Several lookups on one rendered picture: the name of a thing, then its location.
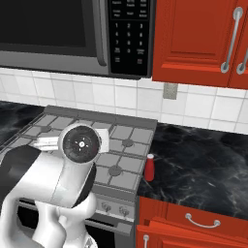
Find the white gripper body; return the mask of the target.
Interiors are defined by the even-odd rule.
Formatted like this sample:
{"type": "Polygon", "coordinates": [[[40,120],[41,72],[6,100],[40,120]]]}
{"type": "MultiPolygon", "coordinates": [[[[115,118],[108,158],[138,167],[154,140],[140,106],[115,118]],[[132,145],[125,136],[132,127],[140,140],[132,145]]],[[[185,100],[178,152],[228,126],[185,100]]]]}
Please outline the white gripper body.
{"type": "Polygon", "coordinates": [[[42,151],[54,151],[59,149],[58,140],[59,137],[37,138],[32,146],[42,151]]]}

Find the grey stove with hob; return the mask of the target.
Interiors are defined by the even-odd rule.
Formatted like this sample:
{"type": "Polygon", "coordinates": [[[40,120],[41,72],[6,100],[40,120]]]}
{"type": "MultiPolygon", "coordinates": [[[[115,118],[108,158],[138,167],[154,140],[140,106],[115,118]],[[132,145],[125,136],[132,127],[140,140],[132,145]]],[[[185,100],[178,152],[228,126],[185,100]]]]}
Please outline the grey stove with hob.
{"type": "Polygon", "coordinates": [[[73,123],[107,129],[109,152],[96,160],[92,188],[99,200],[135,208],[135,232],[139,205],[138,187],[157,122],[152,119],[115,115],[75,108],[45,108],[0,102],[0,159],[12,148],[33,144],[37,138],[57,137],[73,123]]]}

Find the red condiment bottle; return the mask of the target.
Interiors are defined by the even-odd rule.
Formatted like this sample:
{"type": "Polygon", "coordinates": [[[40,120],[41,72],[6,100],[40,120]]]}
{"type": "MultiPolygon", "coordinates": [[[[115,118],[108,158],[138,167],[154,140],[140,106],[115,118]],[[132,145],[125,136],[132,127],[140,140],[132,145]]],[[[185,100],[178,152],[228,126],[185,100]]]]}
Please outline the red condiment bottle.
{"type": "Polygon", "coordinates": [[[144,168],[144,179],[146,181],[152,181],[154,179],[154,155],[148,154],[146,158],[145,168],[144,168]]]}

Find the black oven door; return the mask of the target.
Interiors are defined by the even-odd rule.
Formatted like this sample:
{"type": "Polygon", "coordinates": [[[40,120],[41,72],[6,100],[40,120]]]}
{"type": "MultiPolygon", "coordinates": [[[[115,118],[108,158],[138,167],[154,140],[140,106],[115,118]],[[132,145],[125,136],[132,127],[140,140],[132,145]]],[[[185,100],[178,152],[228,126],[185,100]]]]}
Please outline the black oven door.
{"type": "MultiPolygon", "coordinates": [[[[25,234],[31,237],[38,225],[37,207],[32,201],[20,200],[18,203],[17,216],[20,220],[21,229],[25,234]]],[[[97,242],[98,248],[135,248],[135,208],[133,206],[99,200],[95,214],[88,219],[111,224],[123,222],[133,226],[131,235],[126,236],[85,224],[87,231],[97,242]],[[103,210],[102,202],[107,202],[111,206],[109,212],[103,210]],[[130,211],[126,217],[119,212],[120,206],[126,207],[130,211]]]]}

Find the dark microwave door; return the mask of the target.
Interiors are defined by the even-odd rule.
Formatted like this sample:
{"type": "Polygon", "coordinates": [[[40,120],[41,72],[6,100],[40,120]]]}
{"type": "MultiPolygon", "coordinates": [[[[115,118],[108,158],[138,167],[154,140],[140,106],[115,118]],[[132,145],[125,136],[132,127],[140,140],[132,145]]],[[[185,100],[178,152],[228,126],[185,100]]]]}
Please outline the dark microwave door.
{"type": "Polygon", "coordinates": [[[104,10],[106,67],[96,54],[92,0],[0,0],[0,66],[55,73],[109,72],[107,0],[104,10]]]}

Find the black microwave oven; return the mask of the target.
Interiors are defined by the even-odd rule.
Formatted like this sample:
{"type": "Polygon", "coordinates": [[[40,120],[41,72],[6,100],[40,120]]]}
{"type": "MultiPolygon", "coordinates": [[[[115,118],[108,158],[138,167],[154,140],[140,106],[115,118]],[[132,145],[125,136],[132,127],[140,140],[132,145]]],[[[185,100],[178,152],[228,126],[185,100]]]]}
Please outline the black microwave oven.
{"type": "Polygon", "coordinates": [[[107,0],[110,78],[151,76],[156,0],[107,0]]]}

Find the red drawer front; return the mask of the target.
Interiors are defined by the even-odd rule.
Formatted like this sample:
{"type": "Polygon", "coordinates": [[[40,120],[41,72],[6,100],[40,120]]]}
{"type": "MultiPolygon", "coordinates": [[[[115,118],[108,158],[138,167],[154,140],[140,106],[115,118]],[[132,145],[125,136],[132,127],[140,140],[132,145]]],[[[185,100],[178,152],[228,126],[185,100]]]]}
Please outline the red drawer front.
{"type": "Polygon", "coordinates": [[[203,232],[206,231],[205,226],[209,226],[211,233],[240,237],[248,241],[247,220],[140,197],[139,223],[148,226],[154,217],[203,232]]]}

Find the red cupboard door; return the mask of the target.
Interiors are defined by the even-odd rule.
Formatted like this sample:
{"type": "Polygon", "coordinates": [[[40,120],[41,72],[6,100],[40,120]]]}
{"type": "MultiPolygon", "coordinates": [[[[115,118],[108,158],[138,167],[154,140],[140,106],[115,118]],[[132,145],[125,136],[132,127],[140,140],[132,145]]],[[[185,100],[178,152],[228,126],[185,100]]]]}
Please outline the red cupboard door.
{"type": "Polygon", "coordinates": [[[153,218],[149,225],[137,225],[136,248],[143,248],[143,236],[149,235],[147,248],[248,248],[245,239],[198,232],[166,220],[153,218]]]}
{"type": "Polygon", "coordinates": [[[248,90],[248,56],[246,57],[246,51],[248,50],[248,0],[237,0],[236,6],[243,9],[243,15],[238,25],[236,41],[233,48],[228,87],[248,90]],[[237,73],[237,67],[244,62],[245,57],[247,58],[247,63],[244,72],[239,75],[237,73]]]}
{"type": "Polygon", "coordinates": [[[227,86],[237,0],[157,0],[152,79],[227,86]]]}

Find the grey wall outlet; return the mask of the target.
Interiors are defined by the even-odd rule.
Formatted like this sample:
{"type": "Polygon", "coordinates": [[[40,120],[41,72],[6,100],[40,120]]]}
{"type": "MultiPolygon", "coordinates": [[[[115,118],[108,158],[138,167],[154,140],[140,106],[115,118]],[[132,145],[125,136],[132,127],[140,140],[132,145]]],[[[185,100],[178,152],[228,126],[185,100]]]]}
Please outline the grey wall outlet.
{"type": "Polygon", "coordinates": [[[163,89],[163,98],[169,100],[175,100],[177,96],[177,83],[165,82],[163,89]]]}

